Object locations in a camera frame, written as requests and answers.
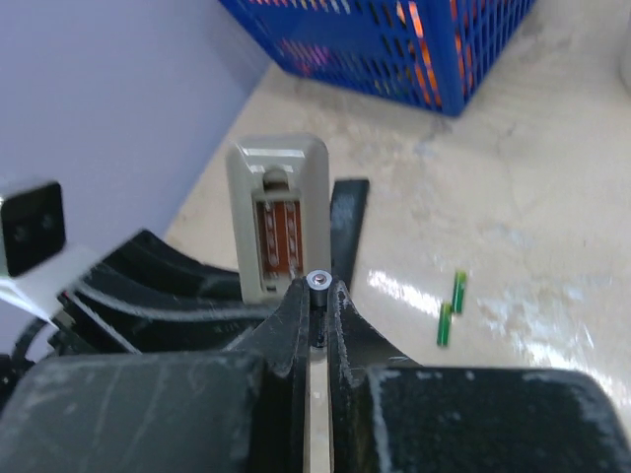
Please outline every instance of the blue plastic basket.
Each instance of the blue plastic basket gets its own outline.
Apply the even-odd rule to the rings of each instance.
[[[459,115],[534,0],[221,0],[285,71]]]

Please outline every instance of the tabletop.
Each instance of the tabletop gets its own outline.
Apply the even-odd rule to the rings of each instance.
[[[631,96],[618,71],[628,10],[539,0],[458,119],[271,66],[167,241],[237,268],[228,147],[314,133],[331,184],[371,181],[352,298],[387,339],[426,366],[586,372],[631,433]],[[444,349],[438,312],[456,269],[469,280]],[[315,404],[325,397],[313,389]]]

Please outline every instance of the blue-gray background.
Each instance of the blue-gray background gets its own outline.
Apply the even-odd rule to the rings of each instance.
[[[0,180],[58,179],[97,251],[162,235],[266,65],[217,0],[2,0]],[[27,321],[0,302],[0,352]]]

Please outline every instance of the camera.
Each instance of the camera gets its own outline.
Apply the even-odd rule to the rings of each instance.
[[[59,182],[31,178],[0,185],[0,276],[27,273],[65,243]]]

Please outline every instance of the white table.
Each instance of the white table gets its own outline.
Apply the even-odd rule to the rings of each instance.
[[[587,372],[631,433],[631,97],[617,70],[628,7],[539,0],[455,120],[272,66],[168,242],[236,268],[227,147],[312,132],[331,178],[371,180],[352,297],[385,337],[428,366]],[[440,349],[439,303],[457,268],[469,273],[464,315]]]

